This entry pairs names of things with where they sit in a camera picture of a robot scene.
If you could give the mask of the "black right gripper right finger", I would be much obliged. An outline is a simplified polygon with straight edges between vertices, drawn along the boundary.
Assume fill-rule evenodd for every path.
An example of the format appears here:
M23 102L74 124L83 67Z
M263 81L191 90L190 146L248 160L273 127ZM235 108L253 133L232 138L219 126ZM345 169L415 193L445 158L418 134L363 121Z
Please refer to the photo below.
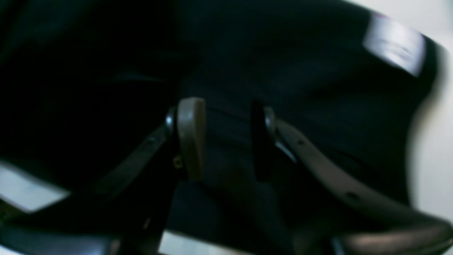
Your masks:
M388 227L384 232L348 233L334 238L345 255L441 255L452 247L452 224L409 208L357 180L328 159L301 131L253 101L250 111L254 169L270 181L274 153L281 150L303 165L334 197Z

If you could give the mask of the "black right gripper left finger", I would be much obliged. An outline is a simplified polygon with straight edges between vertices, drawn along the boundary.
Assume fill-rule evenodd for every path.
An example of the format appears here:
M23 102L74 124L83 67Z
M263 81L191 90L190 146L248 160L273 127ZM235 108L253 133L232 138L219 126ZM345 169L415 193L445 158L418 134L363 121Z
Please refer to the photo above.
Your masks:
M157 255L177 184L202 179L205 129L205 100L180 100L97 182L2 224L3 253Z

